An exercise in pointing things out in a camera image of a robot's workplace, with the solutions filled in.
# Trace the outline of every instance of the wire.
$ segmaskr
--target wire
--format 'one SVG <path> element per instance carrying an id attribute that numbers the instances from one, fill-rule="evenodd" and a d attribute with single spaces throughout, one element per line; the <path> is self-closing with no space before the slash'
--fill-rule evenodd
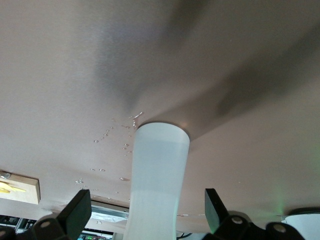
<path id="1" fill-rule="evenodd" d="M 191 234 L 192 234 L 192 233 L 189 233 L 189 234 L 185 235 L 184 233 L 182 233 L 182 235 L 181 235 L 181 236 L 178 236 L 178 237 L 176 238 L 176 240 L 185 239 L 185 238 L 189 237 Z"/>

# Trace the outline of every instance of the yellow object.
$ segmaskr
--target yellow object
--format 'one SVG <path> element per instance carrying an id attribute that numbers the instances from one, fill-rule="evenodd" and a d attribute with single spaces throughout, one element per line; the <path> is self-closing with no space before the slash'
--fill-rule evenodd
<path id="1" fill-rule="evenodd" d="M 0 188 L 0 194 L 9 194 L 10 193 L 10 191 L 9 190 L 7 190 L 7 189 L 4 189 L 4 188 Z"/>
<path id="2" fill-rule="evenodd" d="M 26 190 L 24 190 L 24 189 L 17 188 L 17 187 L 14 187 L 14 186 L 10 186 L 9 184 L 7 184 L 5 182 L 0 181 L 0 193 L 9 194 L 10 191 L 13 191 L 13 192 L 15 192 L 15 191 L 26 192 Z"/>

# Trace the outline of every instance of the metal object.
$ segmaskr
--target metal object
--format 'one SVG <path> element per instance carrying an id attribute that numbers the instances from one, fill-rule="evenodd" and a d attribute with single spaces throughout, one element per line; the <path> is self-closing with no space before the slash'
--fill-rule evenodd
<path id="1" fill-rule="evenodd" d="M 0 177 L 1 177 L 2 179 L 8 179 L 8 178 L 11 177 L 11 174 L 8 173 L 8 172 L 0 171 Z"/>
<path id="2" fill-rule="evenodd" d="M 0 240 L 77 240 L 91 216 L 89 190 L 80 190 L 57 218 L 45 218 L 29 230 L 16 234 L 0 227 Z"/>
<path id="3" fill-rule="evenodd" d="M 271 222 L 264 230 L 242 216 L 229 215 L 215 189 L 205 190 L 205 216 L 212 234 L 202 240 L 304 240 L 290 225 Z"/>

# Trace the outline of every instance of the wooden block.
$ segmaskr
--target wooden block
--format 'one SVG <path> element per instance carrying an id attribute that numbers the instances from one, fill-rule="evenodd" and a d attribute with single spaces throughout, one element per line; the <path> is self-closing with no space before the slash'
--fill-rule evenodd
<path id="1" fill-rule="evenodd" d="M 24 189 L 22 191 L 10 191 L 10 193 L 0 193 L 0 198 L 20 201 L 30 204 L 39 204 L 40 188 L 39 180 L 25 176 L 11 174 L 10 178 L 0 178 L 0 182 L 7 183 L 11 187 Z"/>

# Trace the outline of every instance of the white cylinder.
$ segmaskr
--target white cylinder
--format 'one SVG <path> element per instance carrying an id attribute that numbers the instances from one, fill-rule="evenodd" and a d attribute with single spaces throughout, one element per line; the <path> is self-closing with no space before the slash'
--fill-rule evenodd
<path id="1" fill-rule="evenodd" d="M 124 240 L 176 239 L 189 144 L 186 132 L 168 123 L 148 123 L 136 131 Z"/>

